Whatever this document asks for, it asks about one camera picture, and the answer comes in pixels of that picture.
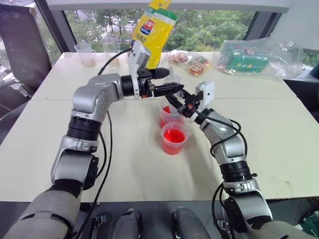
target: plastic bag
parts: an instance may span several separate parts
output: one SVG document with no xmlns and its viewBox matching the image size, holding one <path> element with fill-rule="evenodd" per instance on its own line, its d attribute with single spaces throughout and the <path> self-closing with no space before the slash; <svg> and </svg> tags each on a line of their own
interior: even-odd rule
<svg viewBox="0 0 319 239">
<path fill-rule="evenodd" d="M 177 64 L 195 76 L 202 74 L 211 65 L 203 56 L 188 51 L 173 50 L 167 57 L 170 63 Z"/>
<path fill-rule="evenodd" d="M 283 44 L 272 38 L 224 41 L 218 69 L 232 75 L 279 76 L 291 79 L 303 68 L 303 50 L 294 42 Z"/>
<path fill-rule="evenodd" d="M 177 16 L 165 9 L 170 2 L 153 0 L 134 29 L 132 44 L 139 40 L 151 52 L 146 68 L 153 69 L 159 64 L 162 48 L 177 21 Z"/>
</svg>

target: yellow snack bag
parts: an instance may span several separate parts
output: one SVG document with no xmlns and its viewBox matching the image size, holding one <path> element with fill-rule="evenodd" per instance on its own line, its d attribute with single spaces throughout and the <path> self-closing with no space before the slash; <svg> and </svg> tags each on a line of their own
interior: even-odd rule
<svg viewBox="0 0 319 239">
<path fill-rule="evenodd" d="M 156 68 L 159 64 L 161 51 L 177 21 L 177 16 L 165 9 L 170 2 L 171 0 L 153 0 L 134 29 L 132 44 L 139 40 L 151 52 L 146 64 L 149 69 Z"/>
</svg>

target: black office chair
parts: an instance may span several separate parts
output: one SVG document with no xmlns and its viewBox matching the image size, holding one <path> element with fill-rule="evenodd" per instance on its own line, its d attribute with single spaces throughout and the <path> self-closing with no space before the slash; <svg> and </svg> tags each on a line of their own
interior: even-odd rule
<svg viewBox="0 0 319 239">
<path fill-rule="evenodd" d="M 35 9 L 30 7 L 0 4 L 0 36 L 11 70 L 31 94 L 34 94 L 51 70 L 50 59 L 37 27 L 35 15 Z M 17 107 L 28 100 L 29 98 L 22 96 L 10 86 L 0 87 L 0 108 L 12 110 L 9 113 L 12 114 L 12 118 L 6 116 L 0 119 L 2 138 L 13 125 L 8 124 L 8 121 L 10 119 L 15 121 L 23 109 Z"/>
</svg>

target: red liquid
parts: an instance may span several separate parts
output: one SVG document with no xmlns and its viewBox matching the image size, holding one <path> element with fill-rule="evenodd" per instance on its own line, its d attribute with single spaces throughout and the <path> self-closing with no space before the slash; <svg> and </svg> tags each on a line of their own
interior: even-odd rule
<svg viewBox="0 0 319 239">
<path fill-rule="evenodd" d="M 165 106 L 163 108 L 163 110 L 166 112 L 166 113 L 169 113 L 170 114 L 170 110 L 169 110 L 169 106 Z M 183 118 L 182 116 L 178 118 L 178 120 L 170 120 L 169 122 L 171 121 L 175 121 L 175 122 L 180 122 L 180 123 L 183 123 Z M 162 119 L 159 119 L 159 126 L 160 128 L 163 128 L 165 124 L 167 124 L 168 122 L 165 122 L 163 121 Z"/>
<path fill-rule="evenodd" d="M 181 132 L 178 129 L 169 129 L 164 133 L 164 137 L 173 143 L 181 143 L 185 140 L 185 136 L 183 132 Z M 183 148 L 183 145 L 180 147 L 171 147 L 168 144 L 166 144 L 164 141 L 162 143 L 162 147 L 164 151 L 168 154 L 178 154 L 181 149 Z"/>
</svg>

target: white table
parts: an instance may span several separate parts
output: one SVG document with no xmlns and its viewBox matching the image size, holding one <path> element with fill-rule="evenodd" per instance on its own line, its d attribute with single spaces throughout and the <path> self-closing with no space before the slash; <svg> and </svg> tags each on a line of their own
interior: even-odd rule
<svg viewBox="0 0 319 239">
<path fill-rule="evenodd" d="M 241 123 L 249 167 L 258 173 L 267 199 L 319 195 L 319 125 L 297 98 L 217 99 L 211 106 Z M 30 202 L 50 187 L 71 107 L 70 100 L 28 103 L 0 147 L 0 201 Z M 192 137 L 183 151 L 165 154 L 158 109 L 156 100 L 111 105 L 113 159 L 99 201 L 211 200 L 222 178 L 207 139 L 196 124 L 188 124 Z M 106 122 L 102 133 L 107 144 L 108 132 Z M 83 202 L 93 201 L 100 182 L 84 192 Z"/>
<path fill-rule="evenodd" d="M 216 63 L 219 59 L 218 52 L 201 52 L 203 56 Z M 76 53 L 64 53 L 56 62 L 33 100 L 71 100 L 75 90 L 86 85 L 88 80 L 97 75 L 106 62 L 104 53 L 96 53 L 97 65 L 83 67 Z M 160 67 L 168 67 L 166 53 L 162 54 Z M 295 97 L 295 93 L 287 87 L 280 78 L 260 78 L 232 76 L 216 71 L 213 67 L 207 69 L 200 77 L 193 76 L 185 70 L 174 65 L 174 71 L 182 76 L 182 84 L 190 93 L 195 92 L 195 86 L 203 81 L 215 81 L 216 99 L 223 98 L 284 98 Z M 120 67 L 107 67 L 106 73 L 119 73 L 128 75 L 127 55 L 120 56 Z M 154 81 L 162 84 L 163 80 Z"/>
</svg>

